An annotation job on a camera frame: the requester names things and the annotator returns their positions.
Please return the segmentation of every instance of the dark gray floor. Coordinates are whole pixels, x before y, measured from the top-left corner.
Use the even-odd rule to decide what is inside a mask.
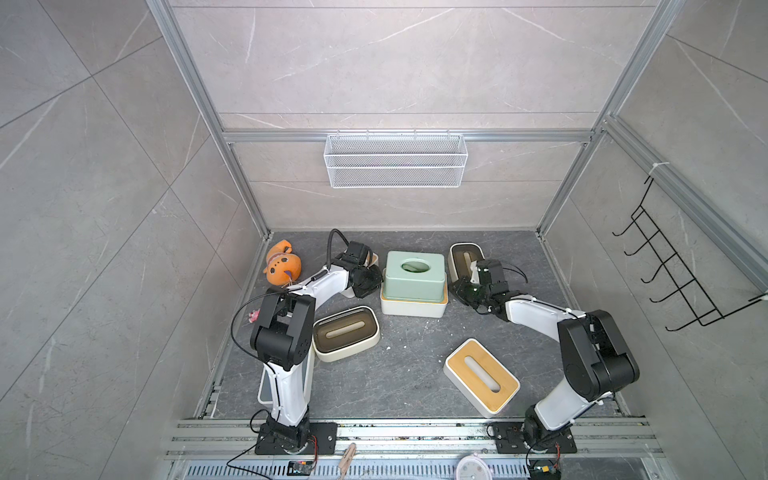
[[[563,458],[563,480],[647,480],[640,458]]]
[[[301,257],[301,280],[315,273],[326,256],[326,232],[276,234],[293,244]],[[519,289],[557,305],[565,305],[561,292],[538,239],[533,232],[349,232],[350,240],[369,245],[384,267],[390,250],[442,253],[457,242],[474,242],[487,258],[506,260],[528,274],[530,283],[506,271],[510,290]],[[334,240],[334,253],[343,242]],[[254,295],[267,287],[260,276]],[[467,338],[476,338],[520,381],[520,390],[501,416],[523,416],[525,409],[544,398],[562,379],[559,345],[532,329],[506,323],[495,316],[480,316],[455,298],[449,299],[441,319],[385,316],[378,293],[365,299],[340,295],[322,305],[316,319],[357,305],[374,309],[381,326],[378,345],[338,362],[316,362],[310,415],[316,419],[339,418],[461,418],[479,417],[477,410],[451,384],[442,371],[446,356]],[[250,326],[237,338],[248,344]],[[217,419],[249,418],[260,405],[257,393],[261,365],[232,350],[224,370],[221,392],[214,412]],[[588,415],[620,415],[615,402],[595,406]]]

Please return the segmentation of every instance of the wire mesh basket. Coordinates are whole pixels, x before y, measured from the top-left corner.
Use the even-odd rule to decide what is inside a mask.
[[[323,153],[333,188],[458,187],[467,163],[460,134],[332,134]]]

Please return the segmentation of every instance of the gray tile wall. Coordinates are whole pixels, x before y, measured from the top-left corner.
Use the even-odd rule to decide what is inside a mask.
[[[143,1],[0,18],[0,478],[150,478],[260,238]]]
[[[645,192],[646,174],[610,139],[597,150],[568,205],[548,235],[558,265],[581,306],[614,314],[641,368],[641,380],[624,391],[631,411],[647,415],[681,478],[762,478],[768,455],[768,304],[750,307],[709,326],[694,324],[668,332],[693,317],[660,273],[630,215]],[[660,188],[645,200],[655,221],[724,313],[759,292]],[[645,231],[649,225],[644,224]],[[671,250],[652,240],[662,257]],[[683,283],[690,279],[671,262]],[[694,309],[711,308],[701,291],[687,289]]]
[[[655,5],[173,3],[228,128],[591,127]]]
[[[621,117],[768,250],[768,2],[689,0]]]
[[[762,0],[688,0],[620,112],[709,202],[765,251],[767,25],[768,2]],[[619,204],[623,203],[622,194],[627,198],[629,173],[616,170],[622,162],[618,166],[606,161],[591,165],[581,181],[583,191],[575,191],[572,198],[641,298],[652,286],[633,285],[631,279],[639,272],[632,270],[631,261],[625,263],[614,255],[616,240],[603,236],[612,216],[598,207],[616,204],[617,195]],[[632,182],[636,181],[637,175],[633,175]],[[667,235],[721,309],[731,311],[750,295],[758,294],[666,196],[654,192],[649,199],[657,205]],[[642,301],[641,305],[741,474],[765,477],[766,306],[751,307],[706,328],[668,333],[659,328],[662,321],[679,324],[687,318],[680,300],[655,309]],[[706,299],[694,297],[694,307],[699,313],[706,312]]]
[[[272,228],[532,230],[580,148],[566,142],[469,143],[458,188],[333,189],[323,146],[236,145]],[[300,208],[286,214],[288,203]]]

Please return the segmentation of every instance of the stuffed animal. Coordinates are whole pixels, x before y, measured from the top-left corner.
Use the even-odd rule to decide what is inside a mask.
[[[288,240],[282,240],[266,254],[266,281],[283,286],[298,281],[301,275],[301,259],[291,253],[293,248]]]

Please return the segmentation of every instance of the white zip tie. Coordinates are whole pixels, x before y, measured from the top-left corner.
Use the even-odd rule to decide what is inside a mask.
[[[652,174],[654,170],[656,170],[656,167],[658,167],[659,165],[669,165],[669,164],[670,164],[669,162],[655,162],[654,166],[651,167],[650,172],[648,172],[648,176],[650,176],[650,174]]]

